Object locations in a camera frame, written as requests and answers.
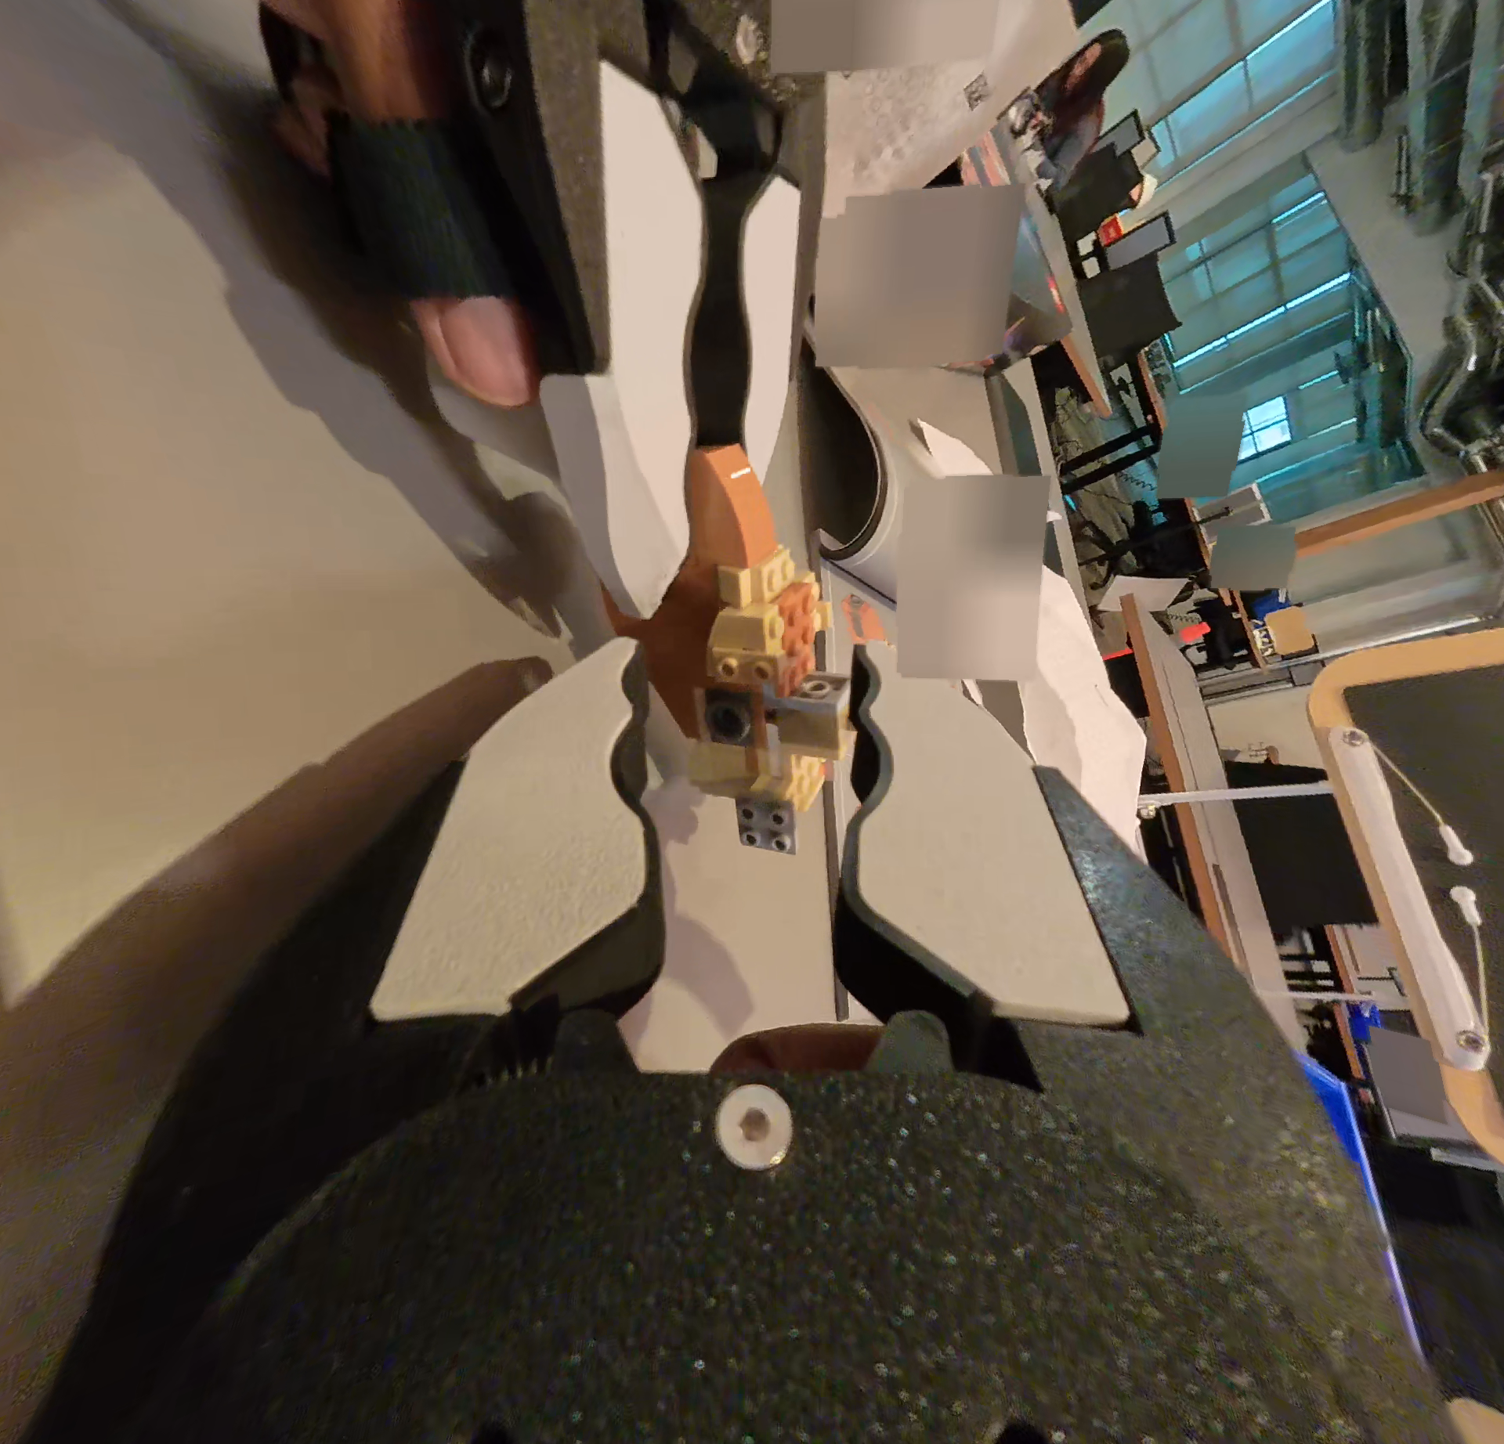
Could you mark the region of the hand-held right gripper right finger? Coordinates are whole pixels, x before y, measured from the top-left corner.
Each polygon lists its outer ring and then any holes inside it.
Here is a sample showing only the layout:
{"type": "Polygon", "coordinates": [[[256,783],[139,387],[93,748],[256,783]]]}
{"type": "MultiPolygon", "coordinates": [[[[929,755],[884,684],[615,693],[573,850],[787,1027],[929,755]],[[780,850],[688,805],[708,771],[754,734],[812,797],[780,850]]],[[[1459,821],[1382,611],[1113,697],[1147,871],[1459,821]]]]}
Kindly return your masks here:
{"type": "Polygon", "coordinates": [[[1130,1004],[1031,756],[952,684],[854,649],[854,810],[832,918],[835,972],[876,1021],[1126,1027],[1130,1004]]]}

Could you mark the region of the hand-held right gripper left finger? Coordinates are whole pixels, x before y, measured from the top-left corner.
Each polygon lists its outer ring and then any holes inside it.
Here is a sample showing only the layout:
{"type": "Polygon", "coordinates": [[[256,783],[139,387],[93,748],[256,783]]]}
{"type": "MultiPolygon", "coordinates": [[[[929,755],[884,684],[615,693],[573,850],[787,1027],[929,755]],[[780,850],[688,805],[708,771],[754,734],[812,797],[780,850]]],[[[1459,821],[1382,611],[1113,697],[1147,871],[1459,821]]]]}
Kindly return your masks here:
{"type": "Polygon", "coordinates": [[[644,996],[666,952],[647,719],[644,647],[612,640],[475,742],[368,1002],[378,1021],[626,1012],[644,996]]]}

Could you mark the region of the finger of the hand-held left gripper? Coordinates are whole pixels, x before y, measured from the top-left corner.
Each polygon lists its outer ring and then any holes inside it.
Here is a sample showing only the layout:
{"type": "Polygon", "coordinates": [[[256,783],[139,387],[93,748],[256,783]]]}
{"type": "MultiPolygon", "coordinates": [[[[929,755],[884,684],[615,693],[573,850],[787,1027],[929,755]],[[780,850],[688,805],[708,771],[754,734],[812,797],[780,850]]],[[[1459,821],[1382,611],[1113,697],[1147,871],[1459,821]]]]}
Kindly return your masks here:
{"type": "Polygon", "coordinates": [[[649,619],[688,558],[688,333],[704,285],[704,128],[615,63],[599,67],[610,356],[546,376],[558,480],[612,607],[649,619]]]}
{"type": "Polygon", "coordinates": [[[704,447],[741,445],[765,480],[813,278],[816,108],[723,99],[704,136],[704,447]]]}

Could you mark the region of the orange and tan brick model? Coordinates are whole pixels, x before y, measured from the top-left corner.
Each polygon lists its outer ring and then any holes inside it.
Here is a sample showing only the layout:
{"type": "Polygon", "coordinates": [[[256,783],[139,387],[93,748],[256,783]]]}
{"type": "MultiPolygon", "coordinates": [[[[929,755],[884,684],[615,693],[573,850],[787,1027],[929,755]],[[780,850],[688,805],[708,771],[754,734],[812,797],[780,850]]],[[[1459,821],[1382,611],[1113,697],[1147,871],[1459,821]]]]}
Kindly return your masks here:
{"type": "MultiPolygon", "coordinates": [[[[778,600],[806,574],[744,447],[697,447],[688,558],[662,607],[606,607],[612,628],[644,647],[649,686],[686,738],[688,783],[731,804],[754,853],[797,853],[799,817],[854,748],[851,678],[819,670],[816,644],[804,659],[780,649],[778,600]]],[[[832,628],[821,603],[816,643],[832,628]]]]}

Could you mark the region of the blue plastic bin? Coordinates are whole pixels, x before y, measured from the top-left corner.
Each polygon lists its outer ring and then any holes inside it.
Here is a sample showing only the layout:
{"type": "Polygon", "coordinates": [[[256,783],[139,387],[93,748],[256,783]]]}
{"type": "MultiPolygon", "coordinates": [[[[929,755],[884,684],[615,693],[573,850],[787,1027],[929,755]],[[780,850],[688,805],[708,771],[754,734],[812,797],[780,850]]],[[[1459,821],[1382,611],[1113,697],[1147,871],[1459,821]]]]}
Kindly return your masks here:
{"type": "Polygon", "coordinates": [[[1423,1350],[1418,1320],[1414,1320],[1414,1310],[1412,1310],[1412,1303],[1408,1303],[1407,1281],[1400,1276],[1400,1261],[1399,1261],[1396,1245],[1392,1245],[1392,1232],[1390,1232],[1390,1223],[1386,1223],[1386,1216],[1384,1216],[1382,1194],[1380,1194],[1380,1184],[1377,1184],[1377,1174],[1373,1174],[1367,1148],[1364,1148],[1364,1138],[1363,1138],[1363,1127],[1359,1127],[1359,1118],[1356,1118],[1356,1108],[1355,1108],[1355,1096],[1339,1077],[1324,1071],[1317,1060],[1310,1060],[1304,1053],[1296,1053],[1296,1062],[1303,1066],[1304,1078],[1307,1078],[1314,1096],[1319,1098],[1319,1103],[1321,1103],[1321,1108],[1324,1108],[1324,1113],[1333,1124],[1333,1134],[1336,1134],[1339,1145],[1349,1154],[1349,1161],[1352,1161],[1352,1165],[1355,1165],[1355,1171],[1363,1183],[1364,1202],[1370,1206],[1370,1216],[1373,1216],[1373,1223],[1377,1223],[1377,1232],[1380,1232],[1380,1242],[1382,1242],[1382,1264],[1384,1264],[1384,1272],[1390,1277],[1390,1287],[1392,1287],[1392,1294],[1396,1294],[1396,1303],[1399,1303],[1399,1310],[1400,1310],[1403,1333],[1412,1341],[1412,1350],[1418,1352],[1418,1358],[1426,1361],[1426,1350],[1423,1350]]]}

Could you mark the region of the background office desk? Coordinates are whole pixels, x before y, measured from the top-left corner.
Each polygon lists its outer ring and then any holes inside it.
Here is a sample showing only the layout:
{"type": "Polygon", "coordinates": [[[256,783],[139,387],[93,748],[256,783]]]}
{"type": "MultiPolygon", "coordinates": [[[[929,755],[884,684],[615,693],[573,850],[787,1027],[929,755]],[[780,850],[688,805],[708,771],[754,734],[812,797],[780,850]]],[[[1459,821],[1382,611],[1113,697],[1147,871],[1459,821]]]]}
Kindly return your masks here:
{"type": "MultiPolygon", "coordinates": [[[[1193,666],[1184,660],[1179,643],[1154,623],[1135,595],[1126,595],[1122,619],[1149,708],[1152,748],[1161,759],[1169,795],[1201,793],[1203,783],[1198,780],[1197,755],[1210,742],[1213,759],[1220,765],[1220,748],[1193,666]]],[[[1197,909],[1232,963],[1248,969],[1227,883],[1201,834],[1198,805],[1176,804],[1173,809],[1197,909]]]]}

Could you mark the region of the grey desk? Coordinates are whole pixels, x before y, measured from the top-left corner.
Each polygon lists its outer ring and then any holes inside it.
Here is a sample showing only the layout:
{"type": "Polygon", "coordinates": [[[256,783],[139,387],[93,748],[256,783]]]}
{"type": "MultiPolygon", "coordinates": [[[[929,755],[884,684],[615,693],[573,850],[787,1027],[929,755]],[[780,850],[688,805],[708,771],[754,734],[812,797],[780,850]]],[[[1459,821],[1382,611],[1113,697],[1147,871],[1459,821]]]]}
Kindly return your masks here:
{"type": "Polygon", "coordinates": [[[247,0],[2,0],[2,1141],[163,1096],[274,918],[606,623],[262,128],[247,0]]]}

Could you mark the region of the person's left hand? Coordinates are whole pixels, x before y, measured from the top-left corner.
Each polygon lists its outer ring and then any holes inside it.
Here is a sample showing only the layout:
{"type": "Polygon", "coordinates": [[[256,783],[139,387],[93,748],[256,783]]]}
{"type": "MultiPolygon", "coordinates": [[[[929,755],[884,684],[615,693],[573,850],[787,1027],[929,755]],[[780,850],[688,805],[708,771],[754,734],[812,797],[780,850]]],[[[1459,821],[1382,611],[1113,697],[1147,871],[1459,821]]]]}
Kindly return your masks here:
{"type": "MultiPolygon", "coordinates": [[[[312,37],[323,63],[281,108],[278,136],[312,172],[327,172],[327,116],[367,124],[441,121],[453,99],[432,0],[256,0],[312,37]]],[[[443,374],[495,408],[537,402],[535,341],[509,297],[430,297],[416,326],[443,374]]]]}

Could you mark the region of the crumpled white paper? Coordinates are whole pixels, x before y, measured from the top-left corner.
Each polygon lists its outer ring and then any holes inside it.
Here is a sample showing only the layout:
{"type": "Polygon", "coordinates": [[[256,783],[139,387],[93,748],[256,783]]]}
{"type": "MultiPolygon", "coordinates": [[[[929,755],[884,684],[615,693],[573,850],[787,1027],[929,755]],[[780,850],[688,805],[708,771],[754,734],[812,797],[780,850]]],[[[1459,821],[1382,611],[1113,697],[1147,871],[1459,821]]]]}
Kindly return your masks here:
{"type": "MultiPolygon", "coordinates": [[[[842,214],[846,196],[858,195],[915,192],[955,164],[966,176],[1021,183],[1027,151],[1006,128],[1006,113],[1077,50],[1071,0],[1000,0],[996,41],[985,61],[829,76],[824,211],[842,214]]],[[[1021,686],[962,684],[962,692],[974,703],[993,693],[996,719],[1037,765],[1074,780],[1111,825],[1135,825],[1147,738],[1098,656],[1042,417],[1048,382],[1037,376],[1045,359],[1063,359],[1068,382],[1085,391],[1086,408],[1105,415],[1102,371],[1068,244],[1042,192],[1030,192],[1023,203],[1014,290],[1031,308],[1023,330],[1042,333],[1048,307],[1071,321],[1071,330],[1021,352],[993,382],[985,379],[988,367],[971,361],[866,374],[873,396],[911,423],[935,476],[1042,469],[1051,477],[1045,568],[1057,578],[1042,588],[1037,671],[1021,686]]]]}

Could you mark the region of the grey instruction booklet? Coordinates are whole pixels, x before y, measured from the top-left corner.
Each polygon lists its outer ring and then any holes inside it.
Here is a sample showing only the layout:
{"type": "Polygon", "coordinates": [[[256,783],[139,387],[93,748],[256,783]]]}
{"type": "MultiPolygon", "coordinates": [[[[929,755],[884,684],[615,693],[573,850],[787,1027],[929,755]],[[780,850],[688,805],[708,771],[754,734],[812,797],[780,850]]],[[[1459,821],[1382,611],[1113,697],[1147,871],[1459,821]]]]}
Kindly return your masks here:
{"type": "Polygon", "coordinates": [[[821,368],[799,348],[797,417],[816,558],[883,608],[898,607],[898,539],[911,480],[935,467],[911,423],[858,368],[821,368]]]}

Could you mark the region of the black printed toy box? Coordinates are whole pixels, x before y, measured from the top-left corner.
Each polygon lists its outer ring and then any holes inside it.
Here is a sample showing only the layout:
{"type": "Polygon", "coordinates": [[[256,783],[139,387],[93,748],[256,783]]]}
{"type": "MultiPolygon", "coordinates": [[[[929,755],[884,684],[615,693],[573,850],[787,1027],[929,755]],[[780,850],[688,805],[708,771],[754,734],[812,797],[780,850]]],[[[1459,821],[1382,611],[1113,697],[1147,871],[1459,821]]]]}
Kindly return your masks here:
{"type": "Polygon", "coordinates": [[[1176,244],[1176,229],[1172,214],[1145,214],[1157,187],[1154,157],[1157,139],[1134,113],[1105,128],[1048,196],[1090,337],[1102,356],[1134,356],[1179,327],[1161,274],[1161,254],[1176,244]]]}

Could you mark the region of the white board stand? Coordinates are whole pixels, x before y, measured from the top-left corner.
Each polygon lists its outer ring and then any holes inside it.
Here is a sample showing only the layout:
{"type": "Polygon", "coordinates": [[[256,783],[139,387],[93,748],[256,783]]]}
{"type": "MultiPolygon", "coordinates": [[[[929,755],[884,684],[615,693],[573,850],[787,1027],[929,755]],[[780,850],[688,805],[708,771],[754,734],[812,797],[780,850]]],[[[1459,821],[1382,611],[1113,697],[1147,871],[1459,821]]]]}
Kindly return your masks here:
{"type": "Polygon", "coordinates": [[[1445,861],[1465,871],[1478,856],[1464,843],[1455,825],[1418,787],[1382,746],[1352,723],[1326,730],[1330,780],[1307,783],[1304,795],[1345,795],[1352,827],[1380,865],[1370,892],[1390,909],[1390,931],[1407,952],[1418,981],[1418,1000],[1438,1036],[1438,1060],[1461,1073],[1483,1073],[1494,1056],[1494,1025],[1489,1000],[1489,963],[1483,952],[1483,909],[1478,891],[1461,886],[1450,901],[1475,946],[1471,984],[1445,940],[1435,909],[1427,899],[1412,858],[1392,783],[1400,783],[1434,821],[1445,861]]]}

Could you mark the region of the black board with wooden rim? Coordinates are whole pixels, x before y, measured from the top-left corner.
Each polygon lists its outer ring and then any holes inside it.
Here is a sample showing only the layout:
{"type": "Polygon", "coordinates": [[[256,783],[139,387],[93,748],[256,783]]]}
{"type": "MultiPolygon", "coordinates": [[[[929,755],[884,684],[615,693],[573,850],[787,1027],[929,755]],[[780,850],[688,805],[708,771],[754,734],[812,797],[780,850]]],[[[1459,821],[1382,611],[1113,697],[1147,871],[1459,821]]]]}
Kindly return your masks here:
{"type": "Polygon", "coordinates": [[[1501,632],[1414,640],[1340,656],[1310,684],[1304,716],[1324,771],[1326,730],[1359,726],[1418,780],[1478,856],[1471,869],[1452,869],[1434,821],[1400,783],[1392,783],[1438,928],[1471,984],[1478,981],[1475,946],[1450,891],[1461,886],[1478,891],[1483,909],[1494,1056],[1489,1071],[1461,1073],[1438,1060],[1438,1036],[1418,1000],[1408,958],[1390,931],[1390,909],[1370,892],[1380,865],[1352,827],[1349,797],[1336,797],[1380,928],[1396,952],[1407,1011],[1435,1066],[1448,1107],[1441,1118],[1452,1118],[1483,1153],[1501,1161],[1501,632]]]}

